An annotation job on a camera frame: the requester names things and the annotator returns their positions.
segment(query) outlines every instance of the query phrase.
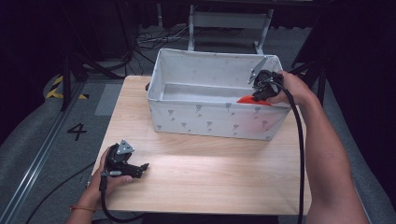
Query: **handheld controller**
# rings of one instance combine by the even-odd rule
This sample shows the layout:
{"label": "handheld controller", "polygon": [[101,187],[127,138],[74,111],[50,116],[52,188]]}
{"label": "handheld controller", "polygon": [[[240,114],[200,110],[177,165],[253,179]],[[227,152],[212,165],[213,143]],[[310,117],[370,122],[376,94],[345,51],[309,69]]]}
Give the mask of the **handheld controller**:
{"label": "handheld controller", "polygon": [[106,173],[111,176],[130,175],[132,178],[140,178],[148,169],[149,164],[145,163],[141,166],[128,164],[132,152],[134,152],[134,148],[125,140],[111,146],[106,156]]}
{"label": "handheld controller", "polygon": [[255,92],[252,100],[256,102],[265,101],[269,97],[277,96],[280,93],[279,86],[283,86],[282,75],[268,70],[261,70],[254,79],[253,90]]}

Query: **black cable on floor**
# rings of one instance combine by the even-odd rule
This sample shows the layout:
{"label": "black cable on floor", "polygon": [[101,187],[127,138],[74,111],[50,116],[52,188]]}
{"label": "black cable on floor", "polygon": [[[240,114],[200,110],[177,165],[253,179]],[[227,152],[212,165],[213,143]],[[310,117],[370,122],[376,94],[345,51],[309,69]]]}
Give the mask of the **black cable on floor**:
{"label": "black cable on floor", "polygon": [[136,72],[134,71],[134,69],[132,69],[132,67],[131,67],[131,65],[128,63],[128,67],[129,67],[129,69],[131,69],[131,71],[132,71],[132,73],[134,73],[134,75],[136,76]]}
{"label": "black cable on floor", "polygon": [[136,58],[136,56],[134,56],[134,58],[136,59],[137,64],[139,64],[139,68],[140,68],[140,70],[141,70],[140,76],[143,76],[145,70],[143,69],[142,64],[141,64],[140,61]]}
{"label": "black cable on floor", "polygon": [[144,54],[142,54],[142,52],[140,52],[140,50],[137,50],[136,51],[138,54],[140,54],[143,58],[145,58],[145,59],[147,59],[149,62],[151,62],[151,63],[154,63],[155,64],[155,62],[154,61],[152,61],[150,58],[148,58],[148,57],[146,57]]}
{"label": "black cable on floor", "polygon": [[71,175],[70,177],[68,177],[66,180],[64,180],[62,183],[60,183],[58,186],[55,187],[55,189],[53,189],[50,193],[48,193],[42,200],[41,202],[35,207],[35,209],[33,210],[33,212],[30,214],[30,216],[27,218],[26,220],[26,224],[28,224],[30,222],[30,220],[32,219],[32,217],[35,215],[35,212],[38,210],[38,208],[41,206],[41,204],[43,204],[44,201],[46,201],[48,199],[48,197],[55,192],[55,190],[57,190],[58,188],[60,188],[63,184],[65,184],[67,181],[73,179],[75,176],[81,174],[82,172],[84,172],[85,170],[87,170],[88,168],[90,168],[91,166],[93,166],[95,164],[95,161],[90,163],[89,165],[87,165],[86,167],[82,168],[80,171],[76,172],[75,174]]}

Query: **wrist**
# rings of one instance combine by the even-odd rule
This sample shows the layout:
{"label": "wrist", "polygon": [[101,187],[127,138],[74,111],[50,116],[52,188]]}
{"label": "wrist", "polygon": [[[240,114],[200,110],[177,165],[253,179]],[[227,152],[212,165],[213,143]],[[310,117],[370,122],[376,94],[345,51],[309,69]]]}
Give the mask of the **wrist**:
{"label": "wrist", "polygon": [[296,102],[296,104],[303,110],[309,110],[311,107],[316,107],[318,105],[321,107],[318,97],[312,91],[301,97],[297,97],[297,99],[298,102]]}
{"label": "wrist", "polygon": [[78,205],[96,208],[100,205],[100,191],[86,189],[78,200]]}
{"label": "wrist", "polygon": [[307,126],[325,116],[323,107],[314,93],[304,99],[304,103],[300,105],[300,111]]}

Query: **storage bin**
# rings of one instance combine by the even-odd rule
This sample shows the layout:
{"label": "storage bin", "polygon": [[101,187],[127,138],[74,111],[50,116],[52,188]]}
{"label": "storage bin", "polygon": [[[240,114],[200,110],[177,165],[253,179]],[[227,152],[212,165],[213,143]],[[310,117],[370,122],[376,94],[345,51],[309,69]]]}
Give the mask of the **storage bin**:
{"label": "storage bin", "polygon": [[148,88],[153,128],[186,133],[271,140],[289,107],[238,104],[252,94],[251,69],[282,69],[275,55],[161,49]]}

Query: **black cable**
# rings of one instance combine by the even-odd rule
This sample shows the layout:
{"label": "black cable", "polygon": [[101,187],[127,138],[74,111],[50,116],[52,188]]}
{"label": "black cable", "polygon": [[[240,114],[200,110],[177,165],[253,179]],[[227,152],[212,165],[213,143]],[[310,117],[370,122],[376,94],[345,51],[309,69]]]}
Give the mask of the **black cable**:
{"label": "black cable", "polygon": [[[85,45],[84,45],[84,43],[83,43],[83,41],[82,41],[80,35],[78,34],[78,32],[77,32],[77,30],[76,30],[76,27],[74,26],[74,24],[73,24],[73,22],[71,21],[69,15],[67,14],[66,9],[64,8],[64,4],[62,3],[62,1],[59,1],[59,0],[58,0],[58,3],[59,3],[59,5],[61,6],[64,15],[66,16],[69,25],[72,27],[72,29],[73,29],[73,31],[74,31],[74,33],[75,33],[77,39],[78,39],[79,44],[81,45],[81,47],[83,48],[84,52],[86,53],[87,58],[88,58],[89,60],[92,60],[91,54],[90,54],[90,53],[87,51],[87,49],[85,48]],[[124,24],[123,24],[123,21],[122,21],[122,17],[121,17],[121,15],[120,15],[120,9],[119,9],[119,6],[118,6],[117,3],[116,3],[116,9],[117,9],[117,12],[118,12],[118,15],[119,15],[119,19],[120,19],[120,23],[121,23],[122,32],[123,32],[123,34],[124,34],[125,43],[126,43],[126,46],[127,46],[127,49],[128,49],[128,53],[129,53],[129,52],[131,51],[131,50],[130,50],[130,43],[129,43],[129,39],[128,39],[127,35],[126,35],[126,32],[125,32],[125,28],[124,28]],[[106,69],[106,70],[108,70],[108,71],[112,71],[112,70],[121,68],[121,67],[123,67],[125,64],[127,64],[127,63],[128,63],[127,61],[129,61],[129,60],[131,60],[131,57],[129,57],[128,60],[125,60],[125,61],[121,62],[120,64],[116,64],[116,65],[113,65],[113,66],[110,66],[110,67],[102,67],[102,69],[98,69],[97,67],[92,66],[91,64],[89,64],[89,66],[92,67],[92,69],[91,69],[91,68],[86,68],[86,67],[85,67],[85,70],[87,70],[87,71],[89,71],[89,72],[97,71],[97,72],[100,72],[100,73],[104,73],[105,75],[107,75],[107,76],[109,76],[109,77],[112,77],[112,78],[115,78],[115,79],[122,79],[122,77],[113,76],[113,75],[111,75],[111,74],[109,74],[109,73],[107,73],[107,72],[103,72],[103,69]]]}
{"label": "black cable", "polygon": [[[124,61],[121,61],[120,63],[118,63],[116,65],[112,65],[112,66],[104,67],[104,68],[106,70],[108,70],[108,71],[113,71],[113,70],[119,69],[119,68],[123,67],[124,65],[126,65],[129,61],[131,61],[131,59],[132,59],[132,57],[127,56]],[[84,67],[84,68],[88,72],[100,72],[97,69],[93,69],[93,68],[90,68],[90,67]]]}
{"label": "black cable", "polygon": [[291,109],[293,110],[294,117],[297,122],[299,145],[300,145],[300,203],[299,203],[299,215],[297,223],[301,224],[303,222],[303,212],[304,212],[304,182],[305,182],[305,157],[304,157],[304,137],[303,137],[303,124],[301,123],[300,114],[297,110],[297,106],[294,102],[294,98],[291,93],[284,88],[282,85],[274,81],[267,81],[270,84],[278,86],[283,92],[285,92],[288,97]]}
{"label": "black cable", "polygon": [[141,35],[150,35],[150,38],[142,38],[141,42],[151,42],[152,41],[151,47],[139,46],[138,42],[136,42],[135,45],[143,50],[160,49],[168,43],[174,43],[174,42],[177,42],[180,39],[182,39],[183,38],[182,36],[184,36],[184,34],[186,34],[188,32],[187,28],[188,28],[188,26],[184,27],[183,29],[177,30],[177,31],[168,30],[167,35],[161,36],[164,33],[164,31],[162,31],[162,32],[160,32],[159,35],[157,35],[155,37],[153,37],[152,34],[150,34],[150,33],[143,33]]}
{"label": "black cable", "polygon": [[78,171],[77,173],[71,175],[70,177],[68,177],[66,180],[64,180],[62,183],[60,183],[58,186],[55,187],[55,189],[53,189],[50,193],[48,193],[42,200],[41,202],[35,207],[35,209],[33,210],[33,212],[30,214],[30,216],[27,218],[26,220],[26,224],[28,224],[30,222],[30,220],[32,219],[33,215],[35,214],[35,212],[38,210],[38,208],[41,206],[41,204],[43,204],[44,201],[46,201],[48,199],[48,197],[55,192],[55,190],[57,190],[58,188],[60,188],[63,184],[65,184],[67,181],[71,180],[72,178],[74,178],[76,175],[81,174],[82,172],[84,172],[85,170],[87,170],[88,168],[90,168],[91,166],[93,166],[95,164],[95,161],[90,163],[89,165],[87,165],[86,167],[82,168],[80,171]]}
{"label": "black cable", "polygon": [[154,63],[155,64],[155,62],[154,61],[152,61],[150,58],[148,58],[148,57],[146,57],[144,54],[142,54],[142,52],[140,52],[140,50],[137,50],[136,51],[138,54],[140,54],[143,58],[145,58],[145,59],[147,59],[149,62],[151,62],[151,63]]}
{"label": "black cable", "polygon": [[76,56],[78,59],[82,60],[84,63],[86,63],[90,67],[92,67],[93,69],[95,69],[96,71],[101,72],[102,74],[104,74],[104,75],[106,75],[108,77],[111,77],[111,78],[114,78],[114,79],[125,79],[125,77],[120,77],[120,76],[118,76],[118,75],[106,70],[102,65],[90,61],[89,59],[87,59],[86,57],[84,57],[81,54],[74,53],[73,55]]}
{"label": "black cable", "polygon": [[132,69],[131,65],[128,63],[128,67],[131,69],[132,73],[134,73],[134,75],[136,76],[136,73],[134,72],[134,69]]}
{"label": "black cable", "polygon": [[134,58],[137,60],[137,64],[139,65],[139,68],[142,71],[140,73],[140,76],[143,76],[143,73],[145,72],[145,70],[143,69],[142,65],[140,64],[140,61],[136,58],[136,56],[134,56]]}
{"label": "black cable", "polygon": [[107,210],[106,206],[106,189],[107,189],[107,177],[108,177],[108,171],[106,170],[107,167],[107,157],[110,152],[107,152],[106,159],[105,159],[105,166],[103,168],[103,171],[101,173],[101,178],[100,178],[100,185],[99,185],[99,191],[100,191],[100,197],[101,197],[101,204],[102,204],[102,210],[105,213],[106,217],[108,217],[110,220],[119,222],[119,223],[127,223],[127,222],[132,222],[136,221],[140,218],[142,218],[145,214],[142,214],[140,216],[136,217],[131,217],[131,218],[126,218],[126,219],[120,219],[117,217],[113,217]]}
{"label": "black cable", "polygon": [[136,221],[140,218],[142,218],[145,214],[136,216],[136,217],[131,217],[131,218],[126,218],[126,219],[120,219],[117,217],[113,217],[107,210],[106,207],[106,190],[101,191],[101,198],[102,198],[102,209],[103,212],[105,213],[106,217],[108,217],[110,220],[115,221],[115,222],[119,222],[119,223],[127,223],[127,222],[133,222]]}

